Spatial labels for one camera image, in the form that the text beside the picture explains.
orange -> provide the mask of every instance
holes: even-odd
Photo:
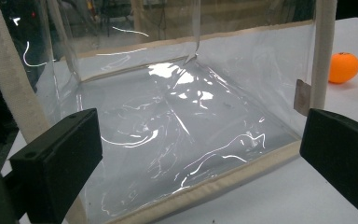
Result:
[[[358,59],[351,53],[340,52],[333,54],[330,63],[329,82],[344,83],[358,73]]]

white tabletop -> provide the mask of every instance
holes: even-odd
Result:
[[[358,57],[358,19],[337,21],[333,52]],[[326,110],[358,121],[358,75],[329,84]],[[304,159],[232,190],[213,201],[161,220],[165,223],[358,223],[358,210]]]

